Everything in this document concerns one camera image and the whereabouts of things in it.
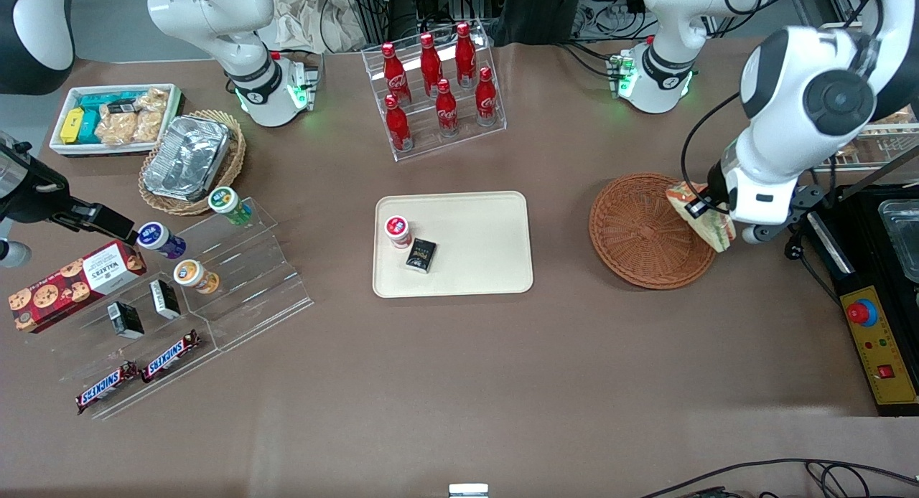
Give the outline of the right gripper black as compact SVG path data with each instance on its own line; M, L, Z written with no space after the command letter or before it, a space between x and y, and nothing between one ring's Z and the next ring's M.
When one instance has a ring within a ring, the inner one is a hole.
M50 221L94 231L127 244L138 238L134 221L102 204L71 206L69 181L36 160L29 145L2 146L1 217L18 223ZM68 212L71 210L73 220Z

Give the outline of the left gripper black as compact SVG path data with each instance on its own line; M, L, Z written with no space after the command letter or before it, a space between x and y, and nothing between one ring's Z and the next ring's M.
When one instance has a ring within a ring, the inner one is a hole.
M708 194L690 192L686 196L685 218L686 220L698 220L709 212L713 212L716 216L727 217L727 213L733 210L734 190L729 189L722 161L719 160L708 172Z

